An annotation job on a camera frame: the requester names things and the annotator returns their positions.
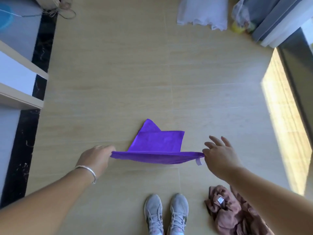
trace gray curtain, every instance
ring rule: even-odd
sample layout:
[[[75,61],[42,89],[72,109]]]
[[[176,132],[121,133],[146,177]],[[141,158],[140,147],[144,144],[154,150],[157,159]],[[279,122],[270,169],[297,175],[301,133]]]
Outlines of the gray curtain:
[[[265,37],[302,0],[245,0],[251,20],[258,27],[252,33],[255,41]]]

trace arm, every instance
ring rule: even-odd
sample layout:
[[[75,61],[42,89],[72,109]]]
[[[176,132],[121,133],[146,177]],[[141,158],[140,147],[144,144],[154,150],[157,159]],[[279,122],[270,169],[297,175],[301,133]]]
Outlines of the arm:
[[[313,204],[245,169],[229,141],[210,136],[205,161],[213,174],[233,186],[267,223],[275,235],[309,235],[313,232]]]
[[[77,162],[99,177],[107,168],[113,146],[96,146],[85,151]],[[94,181],[86,169],[78,168],[60,180],[24,197],[0,211],[0,234],[55,234],[70,208]]]

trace blue bucket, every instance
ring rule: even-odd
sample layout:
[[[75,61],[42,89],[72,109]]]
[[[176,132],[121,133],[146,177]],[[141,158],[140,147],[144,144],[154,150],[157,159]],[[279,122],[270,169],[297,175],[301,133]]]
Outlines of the blue bucket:
[[[0,3],[0,10],[4,10],[12,13],[12,9],[5,4]],[[13,15],[0,11],[0,31],[8,27],[13,21]]]

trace shoe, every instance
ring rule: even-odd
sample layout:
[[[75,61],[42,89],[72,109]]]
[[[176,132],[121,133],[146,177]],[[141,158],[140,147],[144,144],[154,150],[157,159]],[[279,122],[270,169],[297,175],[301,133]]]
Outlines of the shoe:
[[[149,235],[163,235],[162,203],[158,195],[150,195],[144,207]]]
[[[188,201],[182,194],[176,194],[171,201],[171,224],[167,235],[184,235],[188,216]]]

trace purple fabric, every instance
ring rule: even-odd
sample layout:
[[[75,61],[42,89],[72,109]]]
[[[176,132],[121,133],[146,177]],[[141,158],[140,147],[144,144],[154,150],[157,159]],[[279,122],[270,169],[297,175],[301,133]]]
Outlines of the purple fabric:
[[[161,131],[147,119],[127,152],[113,152],[116,159],[157,164],[180,164],[204,157],[203,153],[181,152],[184,131]]]

